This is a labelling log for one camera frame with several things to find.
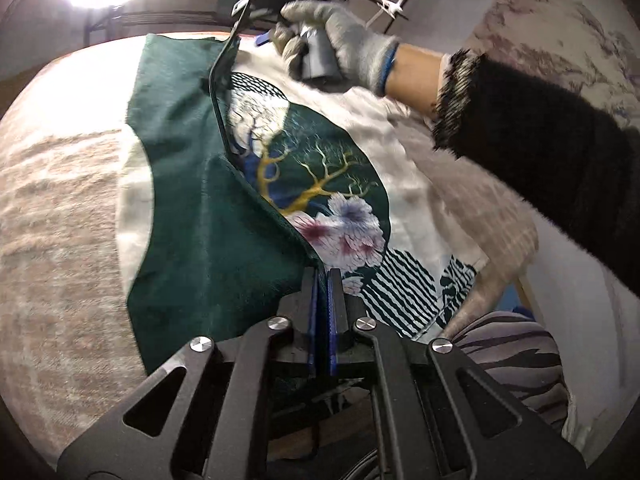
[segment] gray cloth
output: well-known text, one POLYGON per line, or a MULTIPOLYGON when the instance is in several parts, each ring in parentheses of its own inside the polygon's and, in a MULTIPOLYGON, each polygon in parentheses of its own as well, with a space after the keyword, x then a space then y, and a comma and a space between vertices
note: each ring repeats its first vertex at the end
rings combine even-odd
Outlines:
POLYGON ((569 395, 558 345, 542 325, 514 312, 491 312, 453 342, 558 433, 569 395))

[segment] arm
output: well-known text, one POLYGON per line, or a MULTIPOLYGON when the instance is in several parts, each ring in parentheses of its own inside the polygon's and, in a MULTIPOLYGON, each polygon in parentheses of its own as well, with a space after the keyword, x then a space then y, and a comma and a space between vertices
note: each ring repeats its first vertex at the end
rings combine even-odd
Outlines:
MULTIPOLYGON (((410 85, 403 79, 398 87, 410 85)), ((640 132, 558 86, 460 53, 434 138, 516 190, 640 296, 640 132)))
MULTIPOLYGON (((440 87, 442 54, 371 32, 335 4, 295 2, 282 14, 324 24, 351 82, 435 119, 438 148, 495 174, 640 296, 637 130, 621 130, 558 86, 463 52, 451 57, 440 87)), ((299 48, 284 48, 288 66, 299 48)))

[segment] striped fabric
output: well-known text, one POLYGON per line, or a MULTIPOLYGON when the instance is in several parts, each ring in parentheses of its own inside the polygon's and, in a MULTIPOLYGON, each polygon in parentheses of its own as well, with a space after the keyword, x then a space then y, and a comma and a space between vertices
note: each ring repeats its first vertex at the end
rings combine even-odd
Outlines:
POLYGON ((439 283, 411 253, 387 248, 378 272, 360 293, 370 315, 404 337, 439 332, 459 309, 476 271, 451 257, 439 283))
POLYGON ((558 346, 542 325, 514 312, 491 312, 453 342, 558 433, 569 395, 558 346))

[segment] black fuzzy sleeve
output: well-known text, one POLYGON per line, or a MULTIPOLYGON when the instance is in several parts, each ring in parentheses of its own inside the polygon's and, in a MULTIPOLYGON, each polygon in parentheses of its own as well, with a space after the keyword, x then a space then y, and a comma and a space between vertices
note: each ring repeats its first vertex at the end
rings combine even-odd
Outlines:
POLYGON ((640 132, 558 86, 459 52, 440 93, 438 148, 516 190, 640 296, 640 132))

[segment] hand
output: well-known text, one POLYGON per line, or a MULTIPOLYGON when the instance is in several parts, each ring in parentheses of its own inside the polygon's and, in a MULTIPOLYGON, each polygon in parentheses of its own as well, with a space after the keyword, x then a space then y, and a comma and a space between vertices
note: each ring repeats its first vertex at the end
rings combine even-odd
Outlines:
MULTIPOLYGON (((285 5, 282 16, 293 23, 324 26, 338 60, 342 75, 352 84, 385 94, 386 77, 398 39, 368 30, 364 23, 340 4, 299 0, 285 5)), ((289 74, 300 78, 300 60, 305 43, 293 31, 279 23, 272 35, 289 74)))

